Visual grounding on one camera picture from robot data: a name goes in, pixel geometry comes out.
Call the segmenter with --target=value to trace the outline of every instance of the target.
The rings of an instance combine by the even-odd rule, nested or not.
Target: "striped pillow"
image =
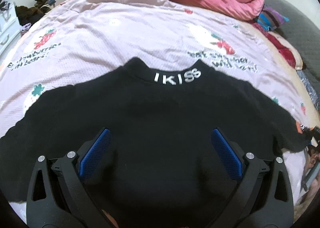
[[[289,19],[273,8],[264,5],[260,15],[254,21],[259,23],[265,31],[273,31]]]

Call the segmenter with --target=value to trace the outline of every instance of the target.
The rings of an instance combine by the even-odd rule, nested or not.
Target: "bed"
[[[151,24],[152,18],[158,23]],[[137,45],[141,36],[148,36],[148,45]],[[299,38],[283,36],[289,42]],[[191,39],[195,39],[196,44],[190,44]],[[211,55],[212,51],[208,50],[216,49],[212,43],[222,39],[229,45],[224,46],[224,56]],[[310,58],[303,44],[295,47],[308,66],[304,69],[306,75],[317,90],[318,58],[315,55]],[[38,21],[0,67],[0,89],[5,90],[0,94],[0,121],[3,123],[0,136],[21,120],[45,91],[97,78],[133,56],[161,70],[183,70],[202,59],[216,70],[250,82],[303,125],[320,126],[315,105],[296,70],[248,22],[169,0],[67,0]],[[312,200],[299,204],[305,152],[282,152],[298,224],[315,211],[305,212]],[[25,220],[25,203],[11,205]]]

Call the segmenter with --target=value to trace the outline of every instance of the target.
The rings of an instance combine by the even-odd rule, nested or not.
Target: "blue gripper pad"
[[[242,163],[218,129],[211,134],[211,142],[231,179],[242,180]]]
[[[86,180],[92,176],[100,159],[110,145],[110,138],[110,131],[105,129],[84,156],[79,164],[79,177],[81,180]]]

